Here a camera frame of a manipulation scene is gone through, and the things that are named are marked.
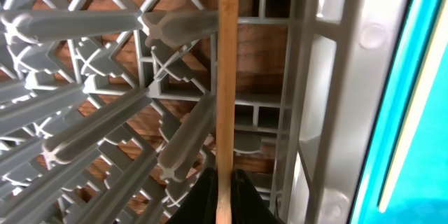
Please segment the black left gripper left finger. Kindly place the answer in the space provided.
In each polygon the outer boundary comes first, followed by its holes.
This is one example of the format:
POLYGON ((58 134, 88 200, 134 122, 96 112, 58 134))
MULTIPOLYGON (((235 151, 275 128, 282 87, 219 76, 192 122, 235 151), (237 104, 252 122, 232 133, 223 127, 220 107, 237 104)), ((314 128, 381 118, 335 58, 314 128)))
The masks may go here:
POLYGON ((218 203, 218 173, 206 168, 185 201, 166 224, 215 224, 218 203))

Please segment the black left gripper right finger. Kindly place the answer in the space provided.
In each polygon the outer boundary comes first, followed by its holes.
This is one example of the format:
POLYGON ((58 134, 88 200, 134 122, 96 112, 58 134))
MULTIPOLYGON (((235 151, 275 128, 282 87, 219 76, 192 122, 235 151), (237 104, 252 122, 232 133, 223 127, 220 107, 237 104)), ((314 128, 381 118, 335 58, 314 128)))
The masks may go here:
POLYGON ((232 224, 280 224, 263 202, 246 172, 236 169, 231 178, 232 224))

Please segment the wooden chopstick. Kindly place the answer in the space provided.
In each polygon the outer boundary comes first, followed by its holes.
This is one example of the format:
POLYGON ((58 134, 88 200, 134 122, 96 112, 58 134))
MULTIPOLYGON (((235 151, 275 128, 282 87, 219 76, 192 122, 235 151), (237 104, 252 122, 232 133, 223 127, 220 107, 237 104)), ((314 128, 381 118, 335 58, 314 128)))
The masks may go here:
POLYGON ((235 133, 237 28, 239 0, 218 0, 218 77, 216 92, 216 223, 231 224, 231 175, 235 133))

